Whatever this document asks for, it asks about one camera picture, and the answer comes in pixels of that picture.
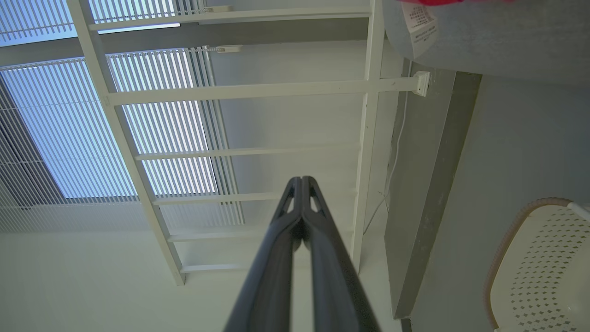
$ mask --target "white cable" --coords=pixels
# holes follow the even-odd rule
[[[410,76],[412,74],[412,64],[413,63],[414,63],[413,61],[410,61],[410,63],[409,63],[408,76]],[[398,141],[395,144],[396,147],[395,147],[394,166],[391,168],[391,173],[389,173],[389,178],[387,179],[387,181],[385,181],[385,194],[383,195],[383,198],[381,199],[379,204],[377,204],[377,207],[375,207],[375,211],[373,211],[373,215],[371,215],[371,218],[369,219],[369,223],[367,224],[367,226],[365,227],[365,230],[363,231],[363,235],[365,235],[365,233],[369,229],[369,226],[371,225],[373,218],[375,218],[375,215],[377,214],[377,211],[381,207],[381,204],[383,204],[383,202],[385,201],[387,196],[389,196],[389,183],[391,182],[391,179],[394,177],[395,166],[398,164],[399,141],[401,140],[402,133],[404,132],[406,110],[408,109],[408,94],[409,94],[409,92],[406,92],[406,97],[405,97],[405,101],[404,101],[404,115],[402,118],[402,126],[399,129]]]

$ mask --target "gray fabric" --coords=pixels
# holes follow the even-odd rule
[[[468,1],[431,8],[438,40],[417,63],[590,86],[588,0]],[[389,42],[414,59],[401,2],[383,0],[383,15]]]

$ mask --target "electrical cord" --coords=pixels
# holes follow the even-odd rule
[[[410,61],[410,63],[409,63],[408,76],[412,74],[412,64],[413,63],[414,63],[413,61]],[[363,235],[365,235],[367,230],[369,230],[369,226],[371,225],[371,222],[373,222],[373,218],[375,218],[375,215],[377,214],[377,211],[381,207],[381,204],[383,204],[383,202],[387,199],[387,196],[389,196],[389,184],[391,182],[391,179],[394,177],[395,166],[398,164],[399,141],[401,140],[402,133],[404,132],[406,110],[408,109],[408,94],[409,94],[409,92],[406,92],[405,101],[404,101],[404,115],[402,117],[402,126],[399,129],[398,141],[395,144],[396,147],[395,147],[394,166],[391,168],[391,173],[389,173],[389,178],[387,179],[387,181],[385,181],[385,194],[383,195],[383,198],[381,199],[379,204],[377,204],[377,207],[375,207],[375,211],[373,211],[373,215],[371,215],[371,218],[369,219],[369,223],[367,224],[367,226],[365,227],[365,230],[363,231]]]

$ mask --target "laundry basket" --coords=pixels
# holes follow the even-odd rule
[[[498,332],[590,331],[590,212],[563,198],[524,207],[484,290]]]

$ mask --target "white care tag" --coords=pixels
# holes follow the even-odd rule
[[[412,40],[414,58],[429,49],[438,38],[438,20],[424,5],[402,3],[406,26]]]

